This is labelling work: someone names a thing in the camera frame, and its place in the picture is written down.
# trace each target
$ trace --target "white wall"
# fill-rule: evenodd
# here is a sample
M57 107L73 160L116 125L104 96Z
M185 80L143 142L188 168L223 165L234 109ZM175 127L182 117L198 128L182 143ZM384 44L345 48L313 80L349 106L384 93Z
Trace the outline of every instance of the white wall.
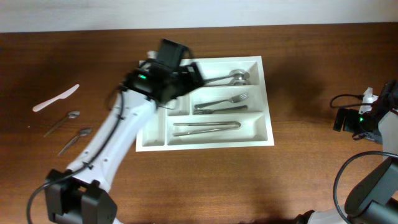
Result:
M0 32L392 21L398 0L0 0Z

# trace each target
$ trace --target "wooden surface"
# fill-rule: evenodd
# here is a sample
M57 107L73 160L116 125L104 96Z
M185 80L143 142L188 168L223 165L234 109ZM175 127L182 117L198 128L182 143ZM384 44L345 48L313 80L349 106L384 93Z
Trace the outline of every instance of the wooden surface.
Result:
M0 223L25 223L32 191L50 169L64 170L93 135L62 157L58 151L80 128L99 128L106 96L161 38L188 45L197 58L262 56L275 146L167 152L133 146L110 192L122 222L239 223L328 210L342 163L381 150L332 131L336 111L328 102L369 86L379 93L397 78L397 23L1 34ZM76 83L80 88L66 100L32 112ZM43 138L71 110L81 116ZM368 157L348 168L341 203L379 162ZM48 223L43 194L32 213L35 223Z

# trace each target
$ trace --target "white plastic knife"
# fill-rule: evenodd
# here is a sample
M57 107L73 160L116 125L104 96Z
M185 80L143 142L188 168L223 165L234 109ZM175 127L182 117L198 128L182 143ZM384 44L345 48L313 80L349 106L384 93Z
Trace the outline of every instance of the white plastic knife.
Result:
M79 88L79 84L76 84L74 87L70 88L67 91L64 91L63 93L59 94L58 96L49 99L41 104L38 104L33 107L33 111L38 112L39 110L45 108L46 106L52 104L53 102L59 100L59 99L65 99L66 97L70 96L73 92L75 92Z

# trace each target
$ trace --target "tongs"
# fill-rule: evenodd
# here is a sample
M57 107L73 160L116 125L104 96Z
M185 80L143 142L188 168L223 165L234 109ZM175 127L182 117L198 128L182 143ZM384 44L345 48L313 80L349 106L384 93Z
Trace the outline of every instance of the tongs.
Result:
M241 123L237 121L223 121L223 122L208 122L208 123L174 123L174 126L221 126L221 125L230 125L231 127L226 128L212 128L212 129L202 129L202 130L194 130L187 131L183 133L173 133L173 136L187 136L191 134L201 134L201 133L210 133L215 131L225 131L230 129L238 129L241 126Z

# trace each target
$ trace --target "cutlery organizer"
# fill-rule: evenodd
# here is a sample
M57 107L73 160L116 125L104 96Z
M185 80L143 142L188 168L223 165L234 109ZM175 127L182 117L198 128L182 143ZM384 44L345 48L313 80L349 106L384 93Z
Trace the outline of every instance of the cutlery organizer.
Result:
M188 95L181 96L159 108L157 114L137 135L136 151L168 151L182 149L206 149L219 147L273 146L271 118L269 115L266 84L261 57L203 58L198 62L203 79L222 77L234 69L249 72L250 85L224 85L231 78L206 84ZM232 96L248 93L249 98L239 103L228 101L205 109L217 110L247 105L244 111L219 111L214 114L193 114L194 105L226 100ZM175 126L175 123L217 123L237 121L239 128L210 133L174 136L173 133L206 129L206 127Z

